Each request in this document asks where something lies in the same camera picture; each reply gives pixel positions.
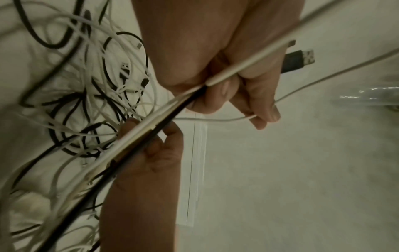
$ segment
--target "hand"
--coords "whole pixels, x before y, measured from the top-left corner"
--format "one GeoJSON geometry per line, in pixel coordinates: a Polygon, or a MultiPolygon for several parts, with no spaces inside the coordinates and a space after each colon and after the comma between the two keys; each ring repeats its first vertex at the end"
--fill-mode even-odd
{"type": "MultiPolygon", "coordinates": [[[[256,53],[298,23],[304,0],[132,0],[158,82],[177,95],[256,53]]],[[[208,88],[190,105],[213,113],[230,101],[257,129],[276,122],[274,94],[286,47],[208,88]]]]}
{"type": "MultiPolygon", "coordinates": [[[[129,119],[119,137],[137,124],[129,119]]],[[[174,122],[163,131],[165,142],[156,137],[112,184],[100,216],[101,251],[173,251],[183,134],[174,122]]]]}

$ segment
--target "cable connector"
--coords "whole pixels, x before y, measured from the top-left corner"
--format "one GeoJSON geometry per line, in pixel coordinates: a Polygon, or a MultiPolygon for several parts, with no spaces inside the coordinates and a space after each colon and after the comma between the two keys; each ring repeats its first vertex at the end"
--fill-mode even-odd
{"type": "Polygon", "coordinates": [[[295,51],[286,54],[281,73],[287,73],[315,63],[315,53],[310,51],[295,51]]]}
{"type": "MultiPolygon", "coordinates": [[[[130,69],[129,69],[128,63],[122,63],[121,69],[122,69],[122,71],[124,71],[126,73],[126,75],[130,75],[130,69]]],[[[119,73],[119,78],[121,78],[123,80],[123,82],[125,82],[128,79],[122,73],[119,73]]]]}

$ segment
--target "person's right hand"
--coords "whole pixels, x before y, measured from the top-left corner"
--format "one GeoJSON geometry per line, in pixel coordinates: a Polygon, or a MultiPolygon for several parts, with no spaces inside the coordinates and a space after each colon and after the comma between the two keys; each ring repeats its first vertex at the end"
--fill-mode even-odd
{"type": "MultiPolygon", "coordinates": [[[[304,0],[132,0],[159,83],[177,95],[253,55],[298,23],[304,0]]],[[[274,94],[286,47],[208,88],[190,105],[213,113],[230,101],[257,129],[277,122],[274,94]]]]}

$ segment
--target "transparent plastic object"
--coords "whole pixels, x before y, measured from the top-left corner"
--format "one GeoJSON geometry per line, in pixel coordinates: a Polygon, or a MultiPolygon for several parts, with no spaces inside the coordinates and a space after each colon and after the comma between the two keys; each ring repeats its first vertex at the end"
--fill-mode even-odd
{"type": "Polygon", "coordinates": [[[341,90],[333,103],[353,106],[399,106],[399,83],[341,90]]]}

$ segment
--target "person's left hand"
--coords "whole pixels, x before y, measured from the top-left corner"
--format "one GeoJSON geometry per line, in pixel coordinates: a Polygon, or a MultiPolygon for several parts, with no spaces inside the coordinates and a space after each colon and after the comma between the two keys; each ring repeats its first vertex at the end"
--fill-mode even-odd
{"type": "MultiPolygon", "coordinates": [[[[129,119],[119,138],[138,123],[129,119]]],[[[157,136],[115,179],[101,210],[102,251],[173,251],[183,134],[174,122],[163,131],[165,142],[157,136]]]]}

